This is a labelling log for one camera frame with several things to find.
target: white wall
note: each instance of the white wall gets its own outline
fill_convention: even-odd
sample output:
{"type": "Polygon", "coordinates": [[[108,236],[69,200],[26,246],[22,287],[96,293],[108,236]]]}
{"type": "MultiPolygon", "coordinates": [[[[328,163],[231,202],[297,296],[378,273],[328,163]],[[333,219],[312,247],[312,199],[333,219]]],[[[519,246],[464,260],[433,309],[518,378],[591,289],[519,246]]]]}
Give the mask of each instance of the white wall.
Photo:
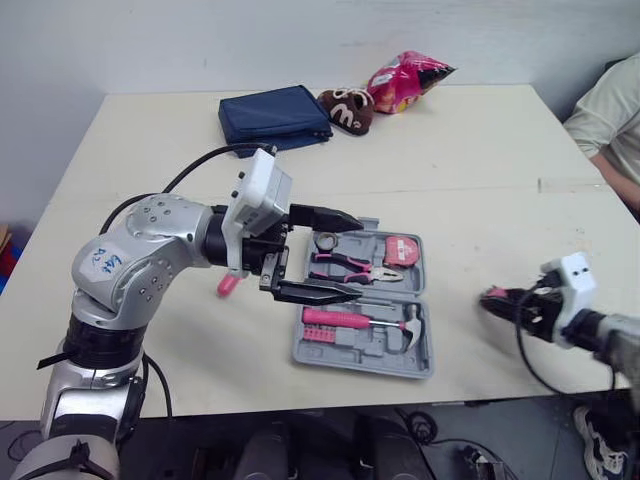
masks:
{"type": "Polygon", "coordinates": [[[640,1],[0,0],[0,222],[35,225],[105,92],[356,85],[409,48],[564,116],[640,1]]]}

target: person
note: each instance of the person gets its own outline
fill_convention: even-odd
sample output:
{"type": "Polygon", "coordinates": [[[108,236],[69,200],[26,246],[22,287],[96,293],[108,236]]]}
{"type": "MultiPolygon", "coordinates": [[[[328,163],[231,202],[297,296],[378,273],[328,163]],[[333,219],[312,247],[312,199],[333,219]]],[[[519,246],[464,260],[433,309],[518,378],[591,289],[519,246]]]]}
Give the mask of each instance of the person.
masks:
{"type": "Polygon", "coordinates": [[[640,53],[607,70],[564,126],[640,219],[640,53]]]}
{"type": "MultiPolygon", "coordinates": [[[[640,53],[609,68],[564,126],[640,222],[640,53]]],[[[581,405],[573,413],[585,467],[593,480],[622,479],[633,468],[626,429],[612,415],[616,409],[602,410],[581,405]]]]}

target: gray tool case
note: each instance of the gray tool case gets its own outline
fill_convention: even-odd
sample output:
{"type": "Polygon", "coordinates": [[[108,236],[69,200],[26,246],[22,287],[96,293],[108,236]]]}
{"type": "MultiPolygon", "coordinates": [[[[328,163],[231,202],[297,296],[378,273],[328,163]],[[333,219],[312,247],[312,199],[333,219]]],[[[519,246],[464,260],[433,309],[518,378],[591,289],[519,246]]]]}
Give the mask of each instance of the gray tool case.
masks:
{"type": "MultiPolygon", "coordinates": [[[[295,326],[293,358],[300,363],[324,365],[328,367],[361,370],[408,378],[428,378],[433,374],[433,348],[429,327],[427,305],[420,300],[426,288],[424,251],[420,237],[404,233],[378,231],[378,220],[361,218],[365,229],[338,234],[338,245],[332,253],[341,253],[351,258],[366,259],[374,267],[383,266],[385,240],[389,236],[409,237],[416,241],[420,250],[420,259],[411,267],[393,267],[404,278],[398,282],[374,281],[369,285],[348,283],[347,285],[363,291],[362,297],[348,303],[312,307],[329,312],[348,312],[366,315],[375,320],[401,322],[407,320],[405,309],[409,304],[418,306],[417,316],[422,323],[422,331],[417,343],[409,345],[408,335],[395,327],[372,326],[356,329],[313,325],[318,330],[331,332],[335,339],[326,341],[305,340],[305,325],[302,322],[304,308],[301,307],[295,326]]],[[[309,244],[309,261],[305,266],[305,277],[309,272],[327,275],[352,273],[345,267],[327,263],[311,263],[311,257],[318,252],[315,236],[309,244]]]]}

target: beige shirt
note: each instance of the beige shirt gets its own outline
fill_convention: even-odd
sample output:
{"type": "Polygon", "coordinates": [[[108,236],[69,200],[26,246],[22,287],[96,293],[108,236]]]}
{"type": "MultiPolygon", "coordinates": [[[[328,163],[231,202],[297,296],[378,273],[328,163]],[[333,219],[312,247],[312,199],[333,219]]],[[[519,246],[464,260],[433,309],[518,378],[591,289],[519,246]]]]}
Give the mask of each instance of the beige shirt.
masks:
{"type": "Polygon", "coordinates": [[[640,53],[611,67],[564,124],[589,158],[602,154],[640,185],[640,53]]]}

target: pink hammer handle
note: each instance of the pink hammer handle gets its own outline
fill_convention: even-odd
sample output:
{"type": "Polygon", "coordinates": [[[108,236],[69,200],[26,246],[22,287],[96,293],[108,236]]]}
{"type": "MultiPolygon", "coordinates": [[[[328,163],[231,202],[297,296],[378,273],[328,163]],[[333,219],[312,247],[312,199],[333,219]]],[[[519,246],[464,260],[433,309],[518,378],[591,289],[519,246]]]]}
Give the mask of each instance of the pink hammer handle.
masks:
{"type": "Polygon", "coordinates": [[[305,308],[302,323],[330,325],[332,327],[369,328],[369,317],[357,313],[325,312],[305,308]]]}
{"type": "Polygon", "coordinates": [[[242,278],[234,277],[233,275],[227,273],[218,284],[218,296],[224,298],[231,295],[231,292],[233,292],[240,280],[242,280],[242,278]]]}

